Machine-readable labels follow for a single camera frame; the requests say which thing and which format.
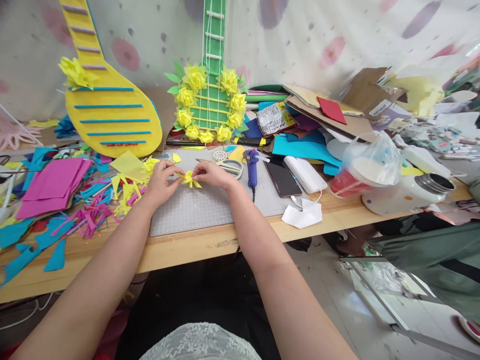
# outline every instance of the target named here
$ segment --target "polka dot fabric backdrop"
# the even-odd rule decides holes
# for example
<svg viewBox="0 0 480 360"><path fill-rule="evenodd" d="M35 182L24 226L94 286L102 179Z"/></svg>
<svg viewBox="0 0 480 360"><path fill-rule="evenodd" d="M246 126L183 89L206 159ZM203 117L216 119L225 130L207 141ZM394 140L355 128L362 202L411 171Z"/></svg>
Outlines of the polka dot fabric backdrop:
<svg viewBox="0 0 480 360"><path fill-rule="evenodd" d="M202 0L89 4L107 61L136 85L168 88L174 60L201 60ZM225 63L249 87L338 95L364 67L466 54L479 12L480 0L227 0ZM57 63L76 52L58 1L0 1L0 49L0 103L22 121L63 116Z"/></svg>

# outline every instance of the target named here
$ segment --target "yellow flower being made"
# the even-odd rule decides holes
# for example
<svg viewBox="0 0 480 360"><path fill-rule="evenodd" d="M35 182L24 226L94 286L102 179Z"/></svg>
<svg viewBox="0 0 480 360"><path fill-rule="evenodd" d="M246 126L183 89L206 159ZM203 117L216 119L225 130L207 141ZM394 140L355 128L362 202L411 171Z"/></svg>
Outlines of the yellow flower being made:
<svg viewBox="0 0 480 360"><path fill-rule="evenodd" d="M216 127L216 139L220 142L228 141L232 137L232 132L228 127L224 127L222 124L220 127Z"/></svg>
<svg viewBox="0 0 480 360"><path fill-rule="evenodd" d="M226 67L223 68L220 77L220 85L223 89L230 95L236 94L238 90L238 80L237 74L233 69L227 69Z"/></svg>
<svg viewBox="0 0 480 360"><path fill-rule="evenodd" d="M95 74L86 71L80 64L80 61L75 57L73 60L62 57L58 66L66 75L66 83L64 83L64 85L71 87L72 90L80 88L93 90L94 82L99 78Z"/></svg>
<svg viewBox="0 0 480 360"><path fill-rule="evenodd" d="M238 128L244 122L244 119L238 112L229 112L227 124L232 129Z"/></svg>
<svg viewBox="0 0 480 360"><path fill-rule="evenodd" d="M199 66L197 63L195 63L193 66L187 64L184 69L186 75L182 78L182 81L190 85L194 92L207 88L207 74L205 73L205 66Z"/></svg>
<svg viewBox="0 0 480 360"><path fill-rule="evenodd" d="M193 112L187 111L185 109L176 109L176 121L180 124L180 126L184 128L188 128L192 123L192 116Z"/></svg>
<svg viewBox="0 0 480 360"><path fill-rule="evenodd" d="M244 112L247 108L247 102L245 101L245 94L234 94L230 98L229 106L232 110L238 112Z"/></svg>
<svg viewBox="0 0 480 360"><path fill-rule="evenodd" d="M200 131L200 135L198 135L200 141L204 144L210 144L214 141L214 135L210 131Z"/></svg>
<svg viewBox="0 0 480 360"><path fill-rule="evenodd" d="M186 87L182 87L176 96L176 101L184 107L189 108L195 104L194 92L188 90Z"/></svg>
<svg viewBox="0 0 480 360"><path fill-rule="evenodd" d="M179 178L183 178L183 180L180 182L180 184L188 184L190 187L192 187L192 184L195 184L196 188L201 188L202 186L195 180L192 179L192 174L194 172L192 170L188 170L185 175L180 174L177 172L176 174L178 175Z"/></svg>
<svg viewBox="0 0 480 360"><path fill-rule="evenodd" d="M197 127L191 125L186 128L185 130L185 135L190 139L190 140L196 140L199 138L200 131Z"/></svg>

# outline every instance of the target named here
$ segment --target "charging cable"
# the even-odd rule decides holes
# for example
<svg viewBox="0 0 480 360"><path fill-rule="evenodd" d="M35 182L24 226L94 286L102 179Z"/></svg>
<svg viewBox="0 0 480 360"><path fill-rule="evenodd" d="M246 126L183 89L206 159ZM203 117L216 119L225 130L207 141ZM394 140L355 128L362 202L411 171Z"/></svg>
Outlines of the charging cable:
<svg viewBox="0 0 480 360"><path fill-rule="evenodd" d="M308 209L308 208L311 208L313 205L315 205L316 203L319 202L320 198L322 197L322 189L320 189L320 196L315 200L314 203L311 203L310 205L308 206L302 206L300 205L298 202L297 202L297 199L295 198L295 196L290 196L290 199L293 201L293 203L298 206L299 208L302 208L302 209Z"/></svg>

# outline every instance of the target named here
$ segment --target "white bottle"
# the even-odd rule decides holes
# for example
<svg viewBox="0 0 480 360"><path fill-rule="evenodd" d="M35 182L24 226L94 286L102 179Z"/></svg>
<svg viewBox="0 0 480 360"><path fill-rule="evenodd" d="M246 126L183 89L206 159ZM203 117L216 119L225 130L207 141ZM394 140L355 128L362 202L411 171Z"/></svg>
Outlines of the white bottle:
<svg viewBox="0 0 480 360"><path fill-rule="evenodd" d="M450 180L428 173L403 176L397 185L374 188L363 194L361 200L373 213L390 215L439 203L454 189Z"/></svg>

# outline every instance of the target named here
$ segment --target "gray cutting mat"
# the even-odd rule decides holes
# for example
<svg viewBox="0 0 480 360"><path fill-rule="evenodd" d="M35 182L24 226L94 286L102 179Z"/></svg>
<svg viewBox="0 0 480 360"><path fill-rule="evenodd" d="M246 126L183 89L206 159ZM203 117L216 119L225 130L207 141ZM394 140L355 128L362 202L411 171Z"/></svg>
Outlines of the gray cutting mat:
<svg viewBox="0 0 480 360"><path fill-rule="evenodd" d="M170 149L163 153L170 155L173 152L177 153L181 157L181 162L177 166L187 172L193 170L198 164L195 158L213 160L212 154L221 149L221 147L203 151ZM289 197L282 198L278 195L267 167L261 160L257 163L257 176L255 205L265 217L283 214L287 206L292 204L292 200ZM243 164L243 173L239 181L251 196L252 189L248 187L248 178L247 165ZM234 222L225 191L204 182L200 184L202 188L195 186L189 188L188 184L179 186L173 196L153 214L150 236L155 237Z"/></svg>

